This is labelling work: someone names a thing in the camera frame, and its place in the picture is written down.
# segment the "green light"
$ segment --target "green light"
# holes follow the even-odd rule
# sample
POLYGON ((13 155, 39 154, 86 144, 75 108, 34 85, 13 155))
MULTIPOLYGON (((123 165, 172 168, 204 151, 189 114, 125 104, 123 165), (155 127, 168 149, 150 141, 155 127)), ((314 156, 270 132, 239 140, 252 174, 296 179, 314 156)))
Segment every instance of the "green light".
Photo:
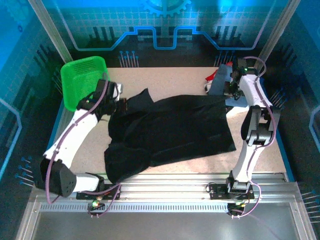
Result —
POLYGON ((96 208, 98 206, 99 206, 99 202, 97 201, 92 202, 92 207, 96 208))

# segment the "red cloth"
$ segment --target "red cloth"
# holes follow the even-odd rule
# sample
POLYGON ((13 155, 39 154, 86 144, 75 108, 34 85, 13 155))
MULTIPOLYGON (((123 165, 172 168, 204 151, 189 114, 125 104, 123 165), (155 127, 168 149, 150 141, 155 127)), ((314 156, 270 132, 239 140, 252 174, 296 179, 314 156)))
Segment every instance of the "red cloth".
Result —
POLYGON ((212 73, 210 76, 207 76, 207 77, 205 78, 205 80, 207 80, 208 82, 210 82, 211 80, 213 80, 213 79, 215 78, 215 76, 216 76, 217 71, 218 71, 218 69, 215 70, 215 72, 212 73))
MULTIPOLYGON (((232 61, 227 62, 225 65, 232 67, 233 62, 232 62, 232 61)), ((216 76, 217 71, 218 71, 218 69, 215 70, 214 73, 212 73, 210 76, 207 76, 207 77, 205 78, 205 80, 207 80, 208 82, 210 82, 211 80, 213 80, 213 79, 215 78, 215 76, 216 76)))

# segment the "gear graphic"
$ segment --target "gear graphic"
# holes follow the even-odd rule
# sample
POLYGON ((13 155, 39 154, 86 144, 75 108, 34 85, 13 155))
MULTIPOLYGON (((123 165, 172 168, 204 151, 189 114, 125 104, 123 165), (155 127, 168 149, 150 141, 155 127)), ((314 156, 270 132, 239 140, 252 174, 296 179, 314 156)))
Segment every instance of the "gear graphic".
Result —
POLYGON ((23 22, 29 16, 29 3, 27 0, 3 0, 2 4, 6 6, 7 11, 16 22, 23 22))
POLYGON ((181 10, 186 9, 187 4, 191 4, 190 0, 141 0, 144 10, 149 10, 150 14, 156 14, 157 17, 162 15, 164 18, 174 14, 180 14, 181 10))

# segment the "metal base plate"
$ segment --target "metal base plate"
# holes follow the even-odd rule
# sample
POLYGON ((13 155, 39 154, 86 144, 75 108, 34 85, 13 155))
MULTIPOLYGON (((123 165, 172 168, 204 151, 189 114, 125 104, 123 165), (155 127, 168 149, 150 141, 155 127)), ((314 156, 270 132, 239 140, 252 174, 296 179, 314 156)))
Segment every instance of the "metal base plate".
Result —
POLYGON ((241 193, 228 193, 226 184, 211 183, 208 186, 211 200, 253 200, 255 199, 254 190, 250 185, 249 190, 246 194, 241 193))

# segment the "aluminum frame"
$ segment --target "aluminum frame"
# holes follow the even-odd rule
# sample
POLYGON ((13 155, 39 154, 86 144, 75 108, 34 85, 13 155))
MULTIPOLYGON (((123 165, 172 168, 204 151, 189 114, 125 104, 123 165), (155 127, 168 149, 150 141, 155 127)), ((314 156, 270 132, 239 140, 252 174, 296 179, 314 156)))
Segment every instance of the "aluminum frame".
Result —
POLYGON ((42 26, 44 27, 46 33, 48 34, 49 38, 51 39, 53 45, 55 46, 56 50, 58 51, 60 57, 65 63, 73 61, 71 54, 63 41, 60 33, 52 21, 45 5, 43 4, 42 0, 28 0, 31 7, 33 8, 36 16, 38 17, 39 21, 41 22, 42 26))
MULTIPOLYGON (((140 173, 130 177, 122 183, 120 199, 115 203, 121 205, 161 205, 178 203, 203 206, 208 204, 227 203, 225 200, 210 200, 205 187, 209 182, 225 183, 228 174, 148 174, 140 173)), ((260 184, 262 189, 263 203, 289 203, 294 223, 301 240, 315 240, 311 222, 296 182, 287 182, 284 173, 255 173, 252 175, 254 182, 260 184)), ((87 204, 91 200, 76 200, 73 193, 68 198, 60 198, 58 205, 87 204)), ((37 229, 39 212, 48 212, 44 207, 47 204, 46 195, 43 190, 33 188, 27 207, 25 209, 16 240, 30 240, 37 229)), ((84 212, 81 207, 74 209, 56 207, 49 212, 78 213, 84 212)), ((142 209, 131 209, 130 212, 142 212, 142 209)))
MULTIPOLYGON (((278 40, 284 33, 285 28, 287 27, 290 19, 292 18, 293 14, 295 13, 299 3, 301 0, 289 0, 285 8, 283 9, 278 21, 276 22, 275 26, 270 33, 266 44, 263 46, 259 58, 262 59, 264 62, 267 61, 268 57, 270 56, 271 52, 275 48, 278 40)), ((263 65, 261 62, 256 61, 254 68, 261 71, 263 65)))

